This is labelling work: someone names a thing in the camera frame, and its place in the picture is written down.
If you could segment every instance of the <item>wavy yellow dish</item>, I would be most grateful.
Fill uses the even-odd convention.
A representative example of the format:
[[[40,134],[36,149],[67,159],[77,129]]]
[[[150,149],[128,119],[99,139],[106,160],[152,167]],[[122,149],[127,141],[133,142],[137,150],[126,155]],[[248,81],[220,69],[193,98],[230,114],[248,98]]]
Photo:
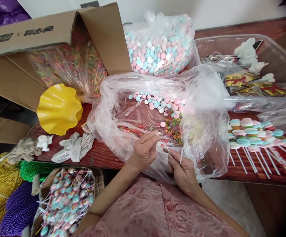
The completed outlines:
[[[37,109],[41,127],[49,134],[60,136],[77,125],[82,113],[76,90],[63,83],[48,88],[41,95]]]

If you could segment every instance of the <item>gray floor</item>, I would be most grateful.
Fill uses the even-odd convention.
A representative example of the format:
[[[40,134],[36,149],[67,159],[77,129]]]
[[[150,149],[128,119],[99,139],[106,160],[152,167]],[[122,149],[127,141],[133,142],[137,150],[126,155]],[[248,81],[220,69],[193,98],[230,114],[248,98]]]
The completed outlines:
[[[202,188],[251,237],[267,236],[243,183],[209,179]]]

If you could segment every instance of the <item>pink floral fabric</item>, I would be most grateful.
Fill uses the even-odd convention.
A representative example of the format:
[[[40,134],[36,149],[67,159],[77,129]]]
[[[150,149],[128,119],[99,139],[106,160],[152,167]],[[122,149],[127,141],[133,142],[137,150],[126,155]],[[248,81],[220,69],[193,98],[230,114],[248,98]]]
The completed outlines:
[[[138,177],[101,220],[78,237],[239,236],[170,184]]]

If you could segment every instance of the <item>hand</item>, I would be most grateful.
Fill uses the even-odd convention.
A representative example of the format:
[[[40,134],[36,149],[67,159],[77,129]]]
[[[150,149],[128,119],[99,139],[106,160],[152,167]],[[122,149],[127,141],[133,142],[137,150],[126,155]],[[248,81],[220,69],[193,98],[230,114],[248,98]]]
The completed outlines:
[[[134,152],[127,162],[136,171],[142,172],[156,159],[156,143],[162,137],[157,133],[158,131],[146,133],[135,141]]]
[[[169,151],[171,153],[168,154],[168,167],[170,172],[173,173],[174,178],[183,193],[194,200],[199,189],[202,189],[196,180],[195,166],[192,160],[183,156],[180,165],[180,154],[172,149],[169,149]]]

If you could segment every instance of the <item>purple fabric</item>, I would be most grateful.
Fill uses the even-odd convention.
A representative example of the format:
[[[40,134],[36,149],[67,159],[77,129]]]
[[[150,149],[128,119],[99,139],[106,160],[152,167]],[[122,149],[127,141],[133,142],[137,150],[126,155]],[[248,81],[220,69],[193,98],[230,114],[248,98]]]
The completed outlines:
[[[0,0],[0,26],[31,19],[17,0]]]
[[[25,181],[6,203],[6,213],[0,223],[0,236],[21,236],[25,227],[32,226],[39,196],[31,195],[32,183]]]

